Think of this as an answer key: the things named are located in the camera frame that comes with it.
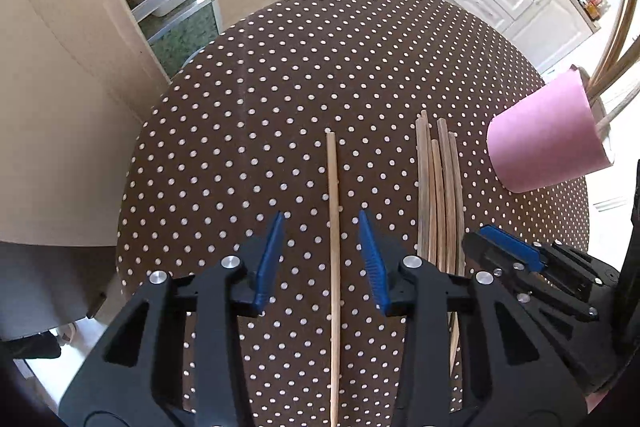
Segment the pink paper cup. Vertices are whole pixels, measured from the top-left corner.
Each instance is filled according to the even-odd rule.
[[[578,71],[561,74],[496,116],[486,142],[495,174],[516,193],[612,165]]]

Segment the white wall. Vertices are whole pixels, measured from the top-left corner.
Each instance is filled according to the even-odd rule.
[[[124,0],[0,0],[0,240],[115,245],[167,77]]]

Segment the green mat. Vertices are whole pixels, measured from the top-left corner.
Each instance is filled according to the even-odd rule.
[[[147,36],[155,33],[154,27],[158,19],[150,15],[140,21],[140,29]],[[194,52],[209,44],[219,35],[211,5],[200,8],[191,17],[183,20],[175,28],[169,30],[151,49],[158,61],[171,78],[176,74],[187,58]]]

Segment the wooden skewer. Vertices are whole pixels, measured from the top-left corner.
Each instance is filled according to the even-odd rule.
[[[338,202],[338,160],[335,133],[326,134],[327,176],[329,181],[329,224],[331,265],[331,393],[330,426],[338,425],[340,380],[340,208]]]
[[[453,165],[453,181],[456,195],[456,271],[455,274],[463,277],[465,274],[465,253],[462,250],[462,237],[465,235],[465,213],[462,197],[462,178],[460,176],[460,158],[458,157],[458,144],[455,133],[449,133],[449,148]],[[460,342],[460,324],[458,314],[453,313],[451,338],[449,341],[449,368],[453,373],[456,362],[456,350]]]
[[[423,116],[415,121],[418,150],[418,256],[429,257],[429,124]]]
[[[454,363],[456,362],[456,351],[460,341],[460,325],[458,324],[458,314],[451,314],[451,337],[449,340],[449,370],[453,373]]]
[[[436,187],[436,230],[437,230],[437,255],[436,266],[438,270],[445,273],[447,271],[447,241],[446,241],[446,220],[444,203],[444,181],[442,179],[442,163],[440,161],[440,147],[437,140],[431,140],[431,156],[433,157],[433,177]]]
[[[640,94],[640,82],[637,82],[634,88],[631,90],[631,92],[629,92],[628,95],[626,95],[622,102],[620,102],[607,116],[605,116],[598,122],[598,124],[596,125],[598,136],[602,135],[602,132],[614,120],[614,118],[617,117],[627,105],[633,102],[638,94]]]
[[[609,89],[609,87],[638,61],[638,57],[640,57],[640,39],[636,39],[625,54],[622,55],[622,58],[602,74],[590,89],[590,92],[587,93],[588,99],[593,100]]]
[[[438,265],[438,217],[436,211],[436,180],[433,163],[433,147],[431,146],[431,136],[429,131],[429,120],[427,112],[422,110],[421,116],[427,118],[427,138],[429,139],[429,254],[427,260],[434,266]]]
[[[451,162],[451,145],[449,141],[449,130],[447,121],[438,118],[438,137],[440,146],[440,161],[442,163],[442,180],[444,184],[445,200],[445,266],[447,273],[456,272],[456,253],[458,242],[458,231],[456,229],[456,189],[454,183],[453,163]]]
[[[465,235],[465,211],[462,197],[462,177],[460,176],[460,158],[455,133],[449,133],[451,162],[453,163],[453,182],[456,194],[456,271],[463,277],[465,274],[465,253],[462,251],[462,237]]]
[[[622,15],[625,12],[625,2],[626,0],[620,0],[620,6],[618,6],[618,13],[616,14],[616,20],[614,22],[611,35],[609,36],[609,40],[607,41],[607,45],[604,48],[604,52],[602,54],[602,57],[600,57],[598,65],[596,66],[595,70],[593,70],[591,80],[587,84],[586,90],[589,90],[591,89],[591,87],[593,87],[598,77],[602,74],[604,65],[609,60],[609,55],[611,54],[613,43],[616,41],[616,36],[618,35],[618,31],[620,30],[620,21],[622,20]]]
[[[607,74],[610,68],[612,68],[618,61],[618,57],[620,57],[622,48],[625,45],[626,38],[629,35],[629,28],[631,28],[631,21],[634,18],[634,13],[636,12],[637,4],[638,4],[638,0],[629,0],[629,2],[626,4],[625,14],[622,17],[620,28],[616,32],[616,38],[611,47],[609,56],[606,58],[604,65],[602,67],[602,74],[599,74],[598,77],[594,80],[594,82],[599,82],[601,77],[604,74]]]

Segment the brown tablecloth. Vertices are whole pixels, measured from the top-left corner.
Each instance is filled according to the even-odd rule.
[[[287,246],[264,317],[241,324],[257,426],[328,423],[330,296],[325,130],[340,166],[340,422],[390,422],[403,320],[376,311],[357,215],[417,242],[416,114],[458,136],[467,230],[494,223],[528,241],[585,250],[584,179],[527,194],[500,185],[485,131],[543,85],[487,24],[442,0],[283,0],[210,44],[153,109],[124,196],[118,270],[130,295],[148,273],[199,272],[263,232],[276,210]],[[193,370],[186,345],[185,374]],[[453,386],[458,381],[453,375]],[[185,405],[197,407],[186,379]],[[452,395],[459,406],[460,393]]]

